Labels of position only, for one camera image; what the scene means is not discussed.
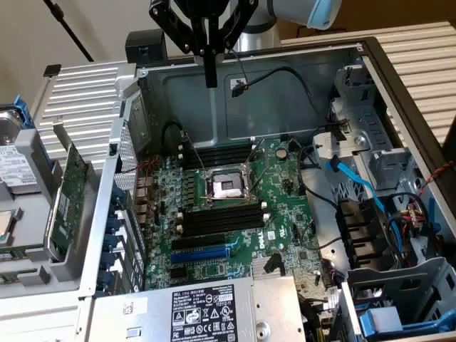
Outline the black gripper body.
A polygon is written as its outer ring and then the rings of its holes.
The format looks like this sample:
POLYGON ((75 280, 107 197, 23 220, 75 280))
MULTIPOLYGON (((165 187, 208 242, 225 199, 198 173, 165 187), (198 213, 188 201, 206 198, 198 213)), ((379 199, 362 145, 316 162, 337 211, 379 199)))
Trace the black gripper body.
POLYGON ((175 0, 177 7, 187 18, 220 17, 229 0, 175 0))

